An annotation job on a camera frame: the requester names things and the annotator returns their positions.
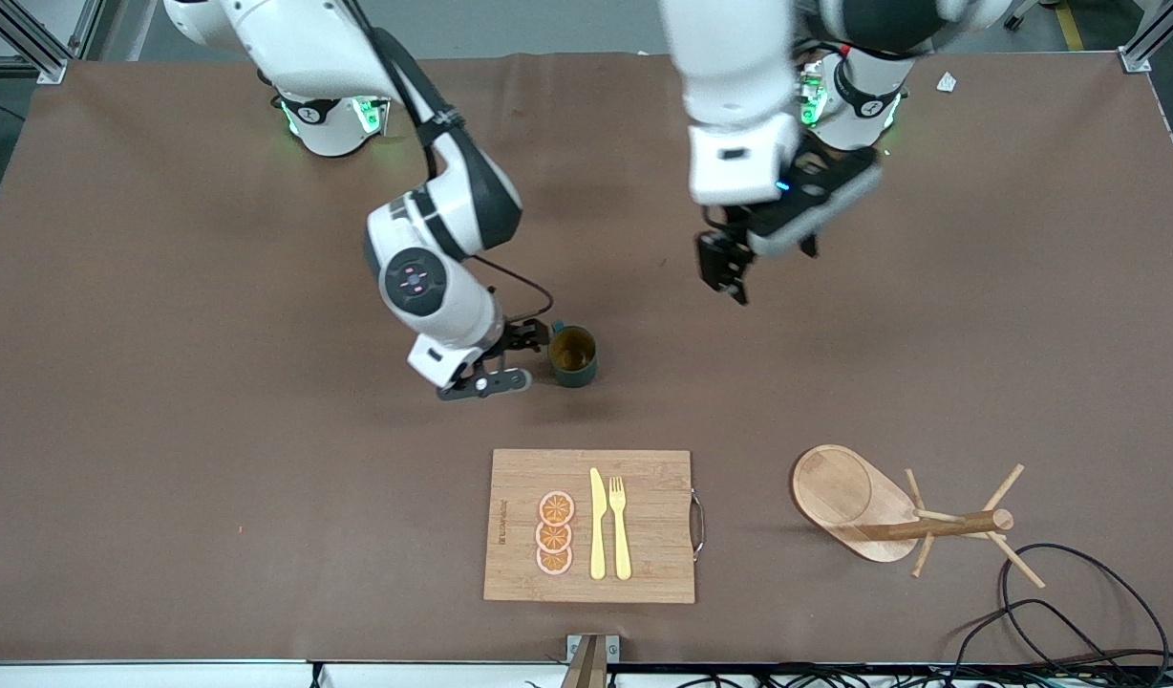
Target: mug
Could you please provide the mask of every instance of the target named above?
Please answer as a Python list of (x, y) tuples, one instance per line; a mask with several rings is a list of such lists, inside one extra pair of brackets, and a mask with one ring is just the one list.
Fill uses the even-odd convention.
[(552, 323), (548, 360), (552, 362), (552, 375), (562, 387), (585, 387), (595, 380), (595, 372), (599, 369), (595, 336), (584, 327), (561, 321)]

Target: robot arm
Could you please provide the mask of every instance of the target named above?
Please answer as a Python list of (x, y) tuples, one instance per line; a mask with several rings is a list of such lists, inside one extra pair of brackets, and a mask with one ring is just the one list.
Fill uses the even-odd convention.
[[(660, 0), (690, 125), (701, 279), (747, 304), (757, 256), (800, 247), (880, 179), (873, 144), (931, 39), (981, 29), (1010, 0)], [(830, 50), (795, 67), (792, 39)], [(723, 222), (708, 217), (721, 205)]]
[[(361, 95), (404, 102), (429, 178), (369, 213), (364, 250), (387, 308), (418, 333), (408, 362), (443, 400), (529, 387), (528, 372), (487, 372), (482, 361), (504, 349), (536, 348), (547, 331), (537, 321), (509, 323), (490, 291), (461, 265), (511, 239), (521, 202), (402, 45), (369, 27), (355, 2), (346, 0), (164, 2), (190, 39), (210, 47), (237, 45), (253, 59), (312, 152), (341, 156), (368, 138), (372, 132), (358, 115)], [(445, 162), (441, 173), (433, 151)]]

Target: metal handle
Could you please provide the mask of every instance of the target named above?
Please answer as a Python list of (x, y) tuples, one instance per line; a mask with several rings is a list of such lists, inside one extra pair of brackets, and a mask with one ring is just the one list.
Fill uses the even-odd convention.
[(690, 489), (687, 495), (692, 498), (692, 502), (687, 505), (687, 536), (692, 539), (692, 505), (697, 505), (697, 534), (701, 537), (697, 541), (694, 547), (692, 547), (692, 560), (696, 561), (697, 557), (701, 554), (701, 547), (705, 547), (705, 506), (701, 505), (700, 498), (697, 497), (697, 489)]

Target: cutting board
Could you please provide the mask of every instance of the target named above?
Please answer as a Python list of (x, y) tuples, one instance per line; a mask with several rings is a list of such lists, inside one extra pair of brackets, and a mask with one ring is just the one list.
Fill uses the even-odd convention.
[[(616, 578), (613, 515), (604, 516), (608, 575), (590, 575), (590, 469), (625, 479), (625, 530), (633, 577)], [(540, 602), (696, 601), (690, 534), (690, 452), (664, 450), (495, 449), (486, 549), (486, 600)], [(560, 575), (540, 571), (535, 527), (540, 498), (574, 498), (574, 563)]]

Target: table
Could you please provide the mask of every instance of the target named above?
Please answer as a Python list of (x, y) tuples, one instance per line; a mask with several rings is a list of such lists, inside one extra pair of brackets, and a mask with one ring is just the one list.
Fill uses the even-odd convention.
[[(854, 557), (787, 491), (826, 442), (914, 468), (937, 510), (1023, 462), (1011, 544), (1105, 559), (1173, 643), (1173, 149), (1145, 75), (924, 61), (882, 186), (818, 261), (758, 261), (740, 308), (697, 281), (666, 59), (429, 74), (522, 192), (490, 257), (598, 334), (598, 380), (516, 356), (530, 391), (443, 404), (404, 365), (360, 243), (420, 180), (411, 138), (317, 159), (249, 64), (76, 62), (0, 196), (0, 660), (542, 659), (590, 631), (631, 661), (952, 659), (1001, 557), (942, 540), (920, 580)], [(494, 448), (691, 449), (699, 601), (483, 601)], [(1098, 574), (1031, 564), (1101, 643), (1153, 643)], [(970, 659), (1031, 656), (996, 631)]]

